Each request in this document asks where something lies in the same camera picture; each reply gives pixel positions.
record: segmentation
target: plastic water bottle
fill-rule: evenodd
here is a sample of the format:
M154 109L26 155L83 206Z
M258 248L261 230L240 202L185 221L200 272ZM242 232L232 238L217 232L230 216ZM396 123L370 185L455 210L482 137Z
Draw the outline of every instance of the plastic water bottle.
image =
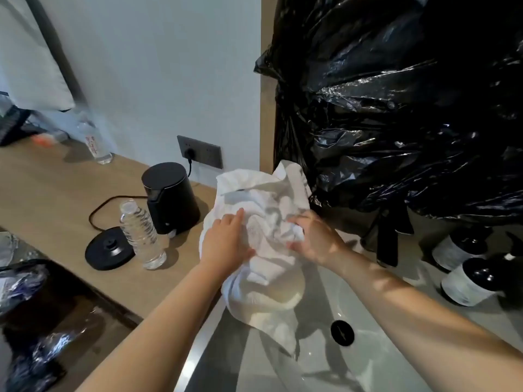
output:
M143 261L143 267L147 270L160 267L167 255L158 241L149 212L140 208L132 199L122 202L120 210L120 227L133 246L136 256Z
M112 161L112 154L104 144L100 131L96 129L95 124L91 122L84 112L80 113L78 130L82 133L85 144L96 162L103 165Z

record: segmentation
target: crumpled white cloth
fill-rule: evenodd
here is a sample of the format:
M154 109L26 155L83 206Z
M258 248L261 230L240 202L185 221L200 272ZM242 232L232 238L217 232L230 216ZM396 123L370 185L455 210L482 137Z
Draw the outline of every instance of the crumpled white cloth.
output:
M236 319L271 336L292 356L296 351L294 307L305 289L301 259L286 248L302 240L301 227L289 215L309 209L311 191L298 164L282 161L274 173L238 169L217 177L214 208L205 217L200 236L214 220L245 209L243 239L256 250L222 285L227 308Z
M0 0L0 91L21 109L69 110L75 106L25 0Z

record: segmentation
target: white label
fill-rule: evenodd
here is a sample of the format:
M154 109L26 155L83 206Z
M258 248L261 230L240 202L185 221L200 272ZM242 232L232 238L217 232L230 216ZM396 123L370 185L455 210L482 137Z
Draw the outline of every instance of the white label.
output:
M85 135L85 144L87 144L87 147L89 148L91 154L93 154L93 157L100 157L100 150L98 149L98 144L96 143L96 139L93 135Z
M472 282L465 274L463 265L443 278L441 287L456 303L467 307L472 307L496 293Z
M471 255L467 253L452 242L450 236L446 237L432 250L432 257L436 263L449 271L454 270L454 268L463 264L471 257L485 258L484 255Z

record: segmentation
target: person's left hand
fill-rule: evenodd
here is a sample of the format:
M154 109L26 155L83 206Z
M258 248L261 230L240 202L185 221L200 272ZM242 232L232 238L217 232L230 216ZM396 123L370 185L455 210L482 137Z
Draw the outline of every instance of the person's left hand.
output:
M223 278L256 254L254 249L241 242L244 213L241 208L236 215L226 214L221 220L216 219L203 239L201 264L216 268Z

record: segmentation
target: power cord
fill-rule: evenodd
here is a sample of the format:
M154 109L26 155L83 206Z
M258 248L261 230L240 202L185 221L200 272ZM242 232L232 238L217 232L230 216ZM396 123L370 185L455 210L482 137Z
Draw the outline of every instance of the power cord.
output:
M107 205L112 200L118 199L118 198L133 198L133 199L147 199L147 197L144 197L143 195L116 195L115 197L110 197L109 199L105 200L100 206L98 206L95 210L91 212L89 215L89 224L95 229L100 232L105 231L103 228L97 227L93 223L93 217L100 209L102 209L105 205Z
M193 159L195 157L195 153L194 153L194 150L192 148L188 148L185 153L184 153L184 156L189 160L189 174L187 175L187 177L191 176L191 172L193 171ZM109 199L105 200L103 203L101 203L95 210L93 210L91 212L91 214L89 215L89 224L91 224L91 226L95 229L95 230L98 230L100 232L103 232L105 231L103 228L100 228L100 227L97 227L95 226L95 224L93 223L93 217L95 216L95 214L100 210L102 209L105 205L107 205L109 202L111 202L112 200L115 200L115 199L118 199L118 198L133 198L133 199L147 199L147 197L144 197L143 195L116 195L115 197L110 197Z
M188 148L184 152L184 157L189 160L189 174L187 175L187 177L191 176L191 172L193 171L193 159L195 156L196 156L196 153L194 152L194 150L192 148Z

